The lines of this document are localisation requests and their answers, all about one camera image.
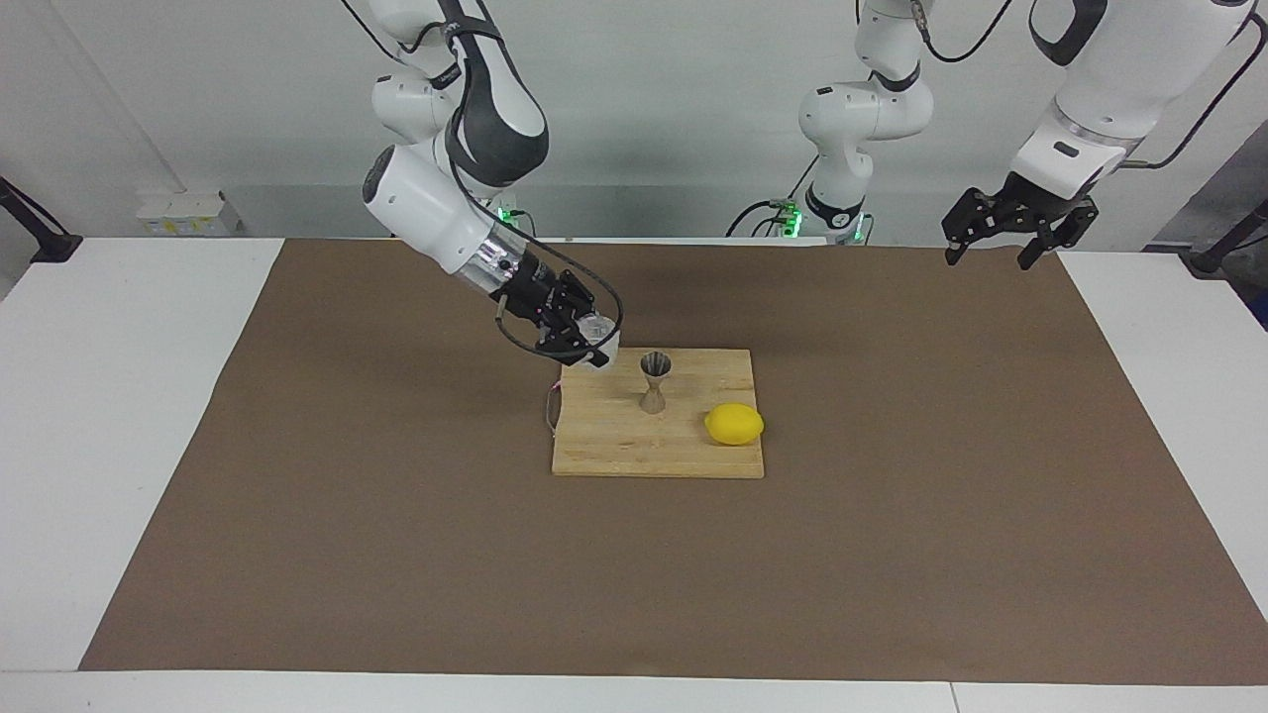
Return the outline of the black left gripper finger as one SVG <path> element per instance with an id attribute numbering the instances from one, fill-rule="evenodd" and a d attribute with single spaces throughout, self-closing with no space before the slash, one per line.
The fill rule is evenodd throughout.
<path id="1" fill-rule="evenodd" d="M 1059 247 L 1077 247 L 1084 233 L 1090 230 L 1096 218 L 1101 214 L 1096 199 L 1085 197 L 1079 200 L 1071 211 L 1056 223 L 1041 219 L 1033 239 L 1019 250 L 1017 263 L 1019 269 L 1030 270 L 1033 263 L 1038 261 L 1046 252 L 1052 252 Z"/>
<path id="2" fill-rule="evenodd" d="M 973 244 L 995 237 L 995 197 L 964 192 L 941 221 L 946 263 L 955 266 Z"/>

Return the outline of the grey-padded black right gripper finger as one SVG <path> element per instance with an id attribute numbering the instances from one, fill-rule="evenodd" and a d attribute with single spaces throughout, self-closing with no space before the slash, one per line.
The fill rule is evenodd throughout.
<path id="1" fill-rule="evenodd" d="M 534 353 L 567 368 L 602 370 L 611 365 L 611 335 L 591 339 L 579 332 L 547 331 L 535 344 Z"/>

